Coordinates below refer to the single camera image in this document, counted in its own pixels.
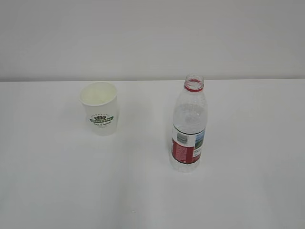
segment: plastic water bottle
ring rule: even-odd
[[[190,74],[173,112],[170,161],[178,171],[191,172],[199,165],[207,114],[203,77]]]

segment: paper cup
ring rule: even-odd
[[[82,89],[80,101],[85,107],[86,120],[98,135],[110,135],[117,126],[117,90],[107,82],[96,82]]]

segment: bottle neck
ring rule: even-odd
[[[184,82],[184,88],[189,92],[201,92],[203,86],[203,77],[194,74],[188,75]]]

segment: table surface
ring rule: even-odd
[[[113,82],[106,137],[86,126],[88,83],[0,83],[1,229],[305,228],[305,79],[206,81],[190,174],[168,155],[183,81]]]

